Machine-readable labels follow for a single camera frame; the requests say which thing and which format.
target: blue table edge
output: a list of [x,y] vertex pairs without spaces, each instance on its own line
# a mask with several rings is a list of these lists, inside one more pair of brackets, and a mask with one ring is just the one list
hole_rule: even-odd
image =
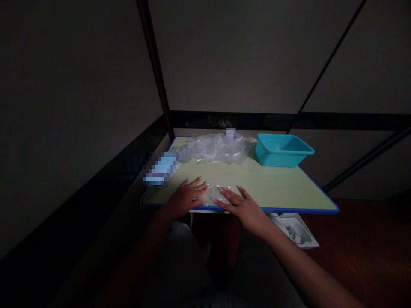
[[[330,198],[329,195],[327,195],[320,186],[302,169],[300,166],[297,166],[296,168],[300,168],[302,172],[322,191],[324,195],[335,205],[336,209],[335,210],[318,210],[318,209],[294,209],[294,208],[286,208],[286,207],[261,207],[262,211],[264,213],[299,213],[299,214],[336,214],[340,211],[340,208],[338,205],[333,201],[333,199]],[[149,207],[162,207],[163,204],[157,204],[157,203],[144,203],[144,206],[149,206]],[[224,210],[217,206],[217,205],[201,205],[199,207],[194,208],[195,210],[214,210],[214,211],[219,211],[219,212],[224,212]]]

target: dark red floor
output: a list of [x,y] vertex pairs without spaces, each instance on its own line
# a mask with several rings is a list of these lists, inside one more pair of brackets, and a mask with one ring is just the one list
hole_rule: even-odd
[[[411,307],[411,228],[378,202],[336,200],[336,215],[301,215],[320,244],[306,250],[367,307]],[[196,213],[199,243],[233,266],[240,225],[230,215]]]

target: light green tabletop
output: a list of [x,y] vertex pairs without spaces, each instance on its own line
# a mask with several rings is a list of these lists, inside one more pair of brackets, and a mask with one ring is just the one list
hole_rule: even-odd
[[[184,145],[187,139],[177,137],[171,147]],[[265,212],[334,214],[339,211],[299,167],[264,167],[259,164],[254,149],[241,166],[226,163],[198,165],[195,159],[186,165],[180,164],[180,169],[163,189],[152,187],[147,192],[144,203],[146,206],[164,204],[182,181],[186,178],[192,181],[201,175],[202,181],[230,186],[238,194],[237,186],[243,186]],[[208,206],[198,209],[219,208]]]

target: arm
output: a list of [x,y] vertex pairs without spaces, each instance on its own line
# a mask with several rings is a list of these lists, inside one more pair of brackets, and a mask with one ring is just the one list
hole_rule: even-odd
[[92,306],[123,307],[140,290],[151,265],[157,260],[171,223],[188,213],[189,210],[204,205],[201,200],[193,200],[206,193],[207,182],[196,186],[201,180],[185,180],[171,195],[166,204],[157,211],[139,242],[125,256],[113,271],[108,281],[96,296]]
[[316,307],[364,307],[347,289],[295,245],[241,187],[244,198],[230,190],[221,193],[231,204],[214,202],[237,216],[244,228],[263,239],[280,260],[298,289]]

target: clear plastic wrap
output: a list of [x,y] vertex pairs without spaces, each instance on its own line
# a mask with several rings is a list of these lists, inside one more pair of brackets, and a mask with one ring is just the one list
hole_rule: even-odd
[[230,204],[230,202],[221,194],[221,188],[227,188],[231,190],[230,186],[224,186],[220,184],[209,184],[207,192],[204,195],[200,196],[199,199],[203,200],[206,205],[216,205],[213,202],[213,199]]
[[208,134],[192,138],[180,147],[173,147],[171,151],[179,153],[179,162],[187,164],[195,157],[198,164],[224,162],[229,165],[241,165],[254,144],[254,138],[244,138],[234,129],[227,130],[226,134]]

